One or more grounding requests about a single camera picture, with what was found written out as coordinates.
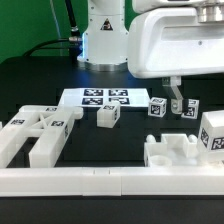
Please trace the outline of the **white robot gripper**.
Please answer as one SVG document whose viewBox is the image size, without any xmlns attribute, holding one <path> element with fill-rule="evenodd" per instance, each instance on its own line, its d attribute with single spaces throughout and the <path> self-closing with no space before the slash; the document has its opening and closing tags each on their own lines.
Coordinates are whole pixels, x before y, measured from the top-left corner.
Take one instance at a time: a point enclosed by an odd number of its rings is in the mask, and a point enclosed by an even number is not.
<svg viewBox="0 0 224 224">
<path fill-rule="evenodd" d="M 136 78 L 165 77 L 171 111 L 181 114 L 179 76 L 224 72 L 224 24 L 200 23 L 193 7 L 141 14 L 129 29 L 128 69 Z"/>
</svg>

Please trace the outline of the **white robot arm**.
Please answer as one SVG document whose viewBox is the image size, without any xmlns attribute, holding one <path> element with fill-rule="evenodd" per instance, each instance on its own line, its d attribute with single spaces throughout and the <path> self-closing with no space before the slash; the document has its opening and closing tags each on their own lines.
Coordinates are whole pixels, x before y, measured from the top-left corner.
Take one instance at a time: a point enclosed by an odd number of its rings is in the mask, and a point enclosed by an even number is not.
<svg viewBox="0 0 224 224">
<path fill-rule="evenodd" d="M 88 0 L 79 65 L 161 78 L 179 114 L 183 76 L 224 72 L 224 0 L 132 0 L 132 8 L 138 16 L 126 28 L 125 0 Z"/>
</svg>

